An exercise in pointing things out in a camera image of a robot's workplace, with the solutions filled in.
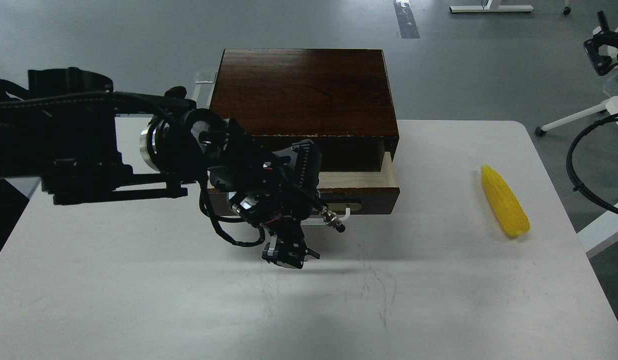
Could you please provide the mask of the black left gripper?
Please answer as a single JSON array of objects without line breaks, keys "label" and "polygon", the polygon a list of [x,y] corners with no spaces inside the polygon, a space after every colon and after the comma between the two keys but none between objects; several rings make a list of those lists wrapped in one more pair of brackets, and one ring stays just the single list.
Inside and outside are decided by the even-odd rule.
[{"label": "black left gripper", "polygon": [[235,218],[219,215],[204,190],[204,214],[217,234],[220,223],[248,223],[271,240],[262,251],[269,264],[302,269],[307,256],[319,260],[309,248],[300,224],[317,210],[323,221],[342,233],[345,226],[319,197],[318,175],[322,155],[310,139],[272,152],[247,134],[233,118],[204,121],[204,184],[227,194]]}]

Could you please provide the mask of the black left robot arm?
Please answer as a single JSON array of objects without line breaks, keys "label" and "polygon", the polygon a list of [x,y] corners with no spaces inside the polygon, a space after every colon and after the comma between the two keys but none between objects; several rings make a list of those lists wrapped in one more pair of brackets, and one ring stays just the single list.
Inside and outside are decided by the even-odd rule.
[{"label": "black left robot arm", "polygon": [[320,198],[322,155],[310,139],[272,152],[182,86],[115,91],[109,77],[76,67],[27,76],[27,88],[0,79],[0,178],[39,177],[56,205],[182,198],[196,182],[219,237],[263,244],[263,260],[286,268],[320,258],[301,228],[313,211],[345,231]]}]

